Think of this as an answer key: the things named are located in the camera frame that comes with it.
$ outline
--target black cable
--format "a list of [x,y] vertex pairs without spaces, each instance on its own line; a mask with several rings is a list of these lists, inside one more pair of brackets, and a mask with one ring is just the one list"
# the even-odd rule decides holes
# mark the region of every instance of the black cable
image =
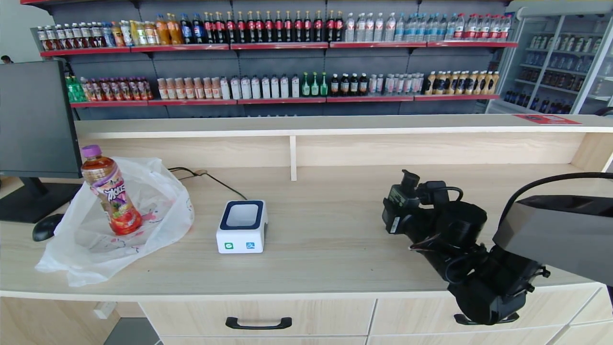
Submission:
[[188,169],[188,168],[184,168],[184,167],[182,167],[182,166],[176,166],[176,167],[174,167],[174,168],[170,168],[170,169],[169,169],[169,171],[170,171],[170,172],[174,172],[174,171],[187,171],[187,172],[189,172],[190,174],[192,174],[192,176],[188,176],[188,177],[182,177],[182,178],[180,178],[180,179],[179,179],[179,181],[181,181],[181,180],[185,180],[185,179],[190,179],[190,178],[192,178],[192,177],[197,177],[197,176],[203,176],[203,175],[206,175],[206,176],[208,176],[208,177],[212,178],[212,179],[213,179],[215,182],[217,182],[217,183],[221,184],[222,186],[224,186],[224,187],[228,188],[229,190],[233,191],[234,193],[236,193],[236,194],[240,195],[240,197],[241,197],[241,198],[243,198],[244,200],[249,200],[249,199],[248,199],[248,198],[247,198],[245,195],[243,195],[241,192],[239,192],[238,190],[236,190],[236,189],[234,189],[234,188],[232,188],[232,187],[228,186],[228,185],[227,185],[227,184],[225,184],[224,182],[221,182],[220,180],[218,180],[217,178],[215,178],[213,175],[209,174],[208,172],[203,173],[203,174],[196,174],[194,171],[191,171],[190,169]]
[[500,215],[500,221],[498,221],[498,226],[502,224],[502,221],[506,217],[506,214],[509,213],[511,206],[515,203],[515,200],[519,198],[521,194],[524,194],[527,190],[532,189],[539,185],[548,184],[549,182],[556,182],[562,180],[573,180],[573,179],[609,179],[613,180],[613,173],[609,172],[573,172],[571,174],[562,174],[556,176],[545,177],[544,179],[536,180],[534,182],[530,182],[529,184],[523,186],[518,189],[513,195],[511,195],[509,201],[506,202],[504,209],[502,210],[502,214]]

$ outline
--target red sign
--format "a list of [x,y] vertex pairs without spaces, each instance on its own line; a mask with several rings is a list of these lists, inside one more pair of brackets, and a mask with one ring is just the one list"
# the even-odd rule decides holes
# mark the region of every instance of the red sign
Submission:
[[538,123],[539,125],[580,125],[581,123],[568,120],[567,118],[559,117],[557,115],[533,115],[533,114],[516,114],[514,116],[520,117],[524,120]]

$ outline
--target counter top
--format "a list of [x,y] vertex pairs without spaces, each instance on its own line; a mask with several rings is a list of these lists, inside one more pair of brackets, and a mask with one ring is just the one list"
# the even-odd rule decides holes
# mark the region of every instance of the counter top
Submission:
[[581,125],[539,125],[510,114],[160,118],[77,121],[79,139],[220,138],[429,133],[613,133],[611,118],[561,115]]
[[[400,166],[229,168],[210,172],[248,198],[266,200],[270,225],[263,254],[221,255],[216,226],[227,200],[237,197],[207,176],[184,180],[196,221],[183,239],[142,258],[109,281],[72,288],[65,272],[34,269],[45,242],[33,242],[32,225],[1,222],[0,294],[56,300],[206,300],[309,296],[403,296],[439,292],[445,282],[426,259],[410,252],[406,236],[384,229],[382,200],[402,178]],[[500,212],[513,192],[536,179],[580,171],[571,165],[421,165],[404,167],[426,180],[464,190],[464,200],[488,213],[479,241],[492,245]],[[18,187],[3,186],[0,196]],[[535,193],[608,195],[604,180],[556,182]],[[537,286],[589,282],[557,269]]]

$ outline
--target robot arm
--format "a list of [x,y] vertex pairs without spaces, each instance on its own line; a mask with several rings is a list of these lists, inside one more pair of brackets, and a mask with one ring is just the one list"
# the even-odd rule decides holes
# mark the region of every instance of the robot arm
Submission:
[[[526,294],[535,289],[534,278],[549,277],[543,263],[613,285],[608,254],[613,247],[613,198],[544,195],[515,202],[537,185],[584,177],[613,179],[613,174],[565,174],[522,187],[503,210],[495,245],[488,251],[476,244],[487,220],[483,209],[461,201],[459,188],[443,181],[418,184],[419,176],[403,172],[402,183],[393,185],[383,200],[386,230],[407,235],[413,242],[410,249],[424,255],[449,283],[447,289],[464,313],[455,316],[458,323],[515,321]],[[457,200],[449,201],[449,190],[459,192]]]

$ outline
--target wooden panel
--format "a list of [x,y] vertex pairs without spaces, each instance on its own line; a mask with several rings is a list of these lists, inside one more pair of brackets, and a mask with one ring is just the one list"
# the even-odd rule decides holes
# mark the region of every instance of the wooden panel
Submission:
[[380,299],[377,304],[371,334],[447,333],[505,330],[567,324],[597,287],[529,293],[526,305],[518,311],[519,320],[494,326],[466,326],[455,322],[453,315],[461,313],[450,293],[442,298]]
[[582,133],[451,133],[297,138],[298,166],[570,163]]
[[0,299],[0,339],[11,345],[100,345],[117,322],[94,314],[96,302]]
[[79,140],[106,156],[159,157],[166,167],[242,168],[289,166],[287,137]]
[[119,302],[115,310],[120,317],[146,317],[143,309],[136,302]]
[[[227,301],[141,303],[159,335],[366,335],[374,300]],[[284,330],[234,330],[225,325],[269,326],[291,317]]]
[[606,287],[602,287],[598,293],[587,303],[587,305],[573,319],[571,324],[581,322],[613,320],[613,308],[611,299]]
[[587,133],[572,164],[586,171],[607,171],[613,159],[613,133]]
[[175,338],[162,337],[164,345],[364,345],[366,337],[351,338]]
[[611,345],[613,344],[613,322],[570,326],[551,345]]
[[543,327],[448,335],[371,336],[368,345],[545,345],[559,329]]

